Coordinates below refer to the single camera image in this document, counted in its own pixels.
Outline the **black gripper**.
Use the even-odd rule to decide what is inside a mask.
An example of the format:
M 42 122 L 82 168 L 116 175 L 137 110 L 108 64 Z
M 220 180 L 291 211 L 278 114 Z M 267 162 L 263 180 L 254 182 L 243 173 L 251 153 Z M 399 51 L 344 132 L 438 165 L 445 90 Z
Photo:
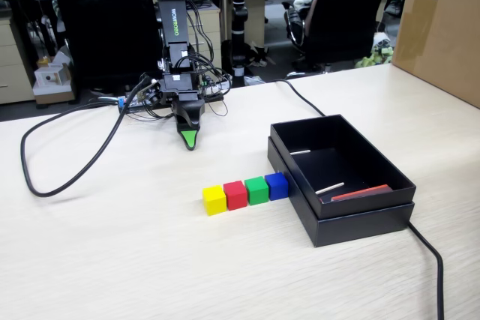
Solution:
M 167 73 L 160 81 L 161 103 L 178 101 L 173 105 L 176 129 L 189 151 L 196 147 L 200 119 L 205 111 L 205 101 L 192 76 L 192 73 Z

